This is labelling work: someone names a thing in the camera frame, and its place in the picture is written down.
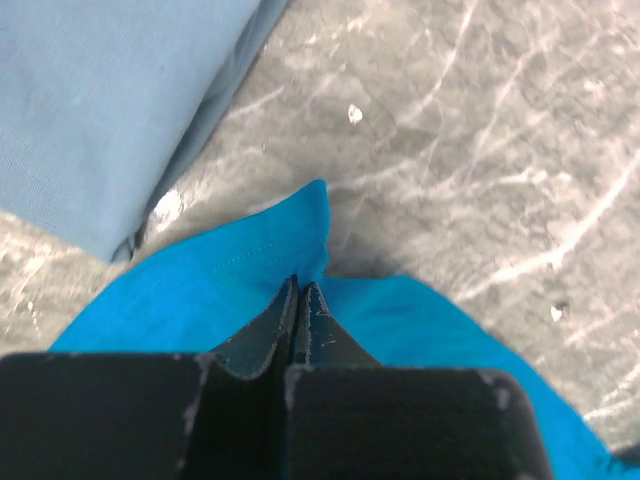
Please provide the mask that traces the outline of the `folded grey-blue t shirt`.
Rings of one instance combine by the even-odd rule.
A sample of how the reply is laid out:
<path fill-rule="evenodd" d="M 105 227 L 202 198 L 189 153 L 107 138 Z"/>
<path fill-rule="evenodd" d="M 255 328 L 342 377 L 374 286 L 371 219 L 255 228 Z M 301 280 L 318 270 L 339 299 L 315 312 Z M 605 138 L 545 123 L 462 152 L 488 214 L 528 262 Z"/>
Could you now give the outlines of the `folded grey-blue t shirt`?
<path fill-rule="evenodd" d="M 285 10 L 282 1 L 5 1 L 1 206 L 126 261 Z"/>

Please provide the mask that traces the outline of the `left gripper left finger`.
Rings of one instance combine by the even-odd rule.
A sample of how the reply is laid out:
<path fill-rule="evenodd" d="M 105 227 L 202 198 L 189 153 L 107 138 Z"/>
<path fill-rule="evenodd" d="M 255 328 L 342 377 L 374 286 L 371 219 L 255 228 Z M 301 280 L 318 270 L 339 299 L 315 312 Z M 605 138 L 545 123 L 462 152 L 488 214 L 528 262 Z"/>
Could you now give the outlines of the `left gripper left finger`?
<path fill-rule="evenodd" d="M 278 479 L 299 288 L 202 353 L 1 361 L 5 479 Z"/>

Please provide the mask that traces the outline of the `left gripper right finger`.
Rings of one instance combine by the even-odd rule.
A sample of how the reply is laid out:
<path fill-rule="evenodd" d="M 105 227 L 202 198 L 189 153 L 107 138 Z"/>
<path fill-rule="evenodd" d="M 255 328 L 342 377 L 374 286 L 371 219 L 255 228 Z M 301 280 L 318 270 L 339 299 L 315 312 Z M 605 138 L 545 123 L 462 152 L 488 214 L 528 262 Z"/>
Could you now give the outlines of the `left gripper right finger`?
<path fill-rule="evenodd" d="M 290 479 L 549 479 L 529 398 L 495 369 L 390 368 L 303 296 L 285 375 Z"/>

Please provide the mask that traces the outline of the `bright blue t shirt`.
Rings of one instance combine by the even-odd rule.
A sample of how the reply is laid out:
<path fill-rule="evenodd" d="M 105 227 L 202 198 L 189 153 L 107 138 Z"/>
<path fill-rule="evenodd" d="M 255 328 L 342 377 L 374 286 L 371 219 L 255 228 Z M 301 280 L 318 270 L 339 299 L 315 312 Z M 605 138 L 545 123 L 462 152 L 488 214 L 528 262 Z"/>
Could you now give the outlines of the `bright blue t shirt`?
<path fill-rule="evenodd" d="M 330 209 L 315 180 L 273 207 L 167 247 L 120 276 L 53 343 L 56 352 L 200 352 L 258 316 L 282 283 L 317 283 L 329 312 L 389 366 L 484 367 L 531 399 L 559 479 L 635 479 L 522 358 L 427 285 L 325 274 Z"/>

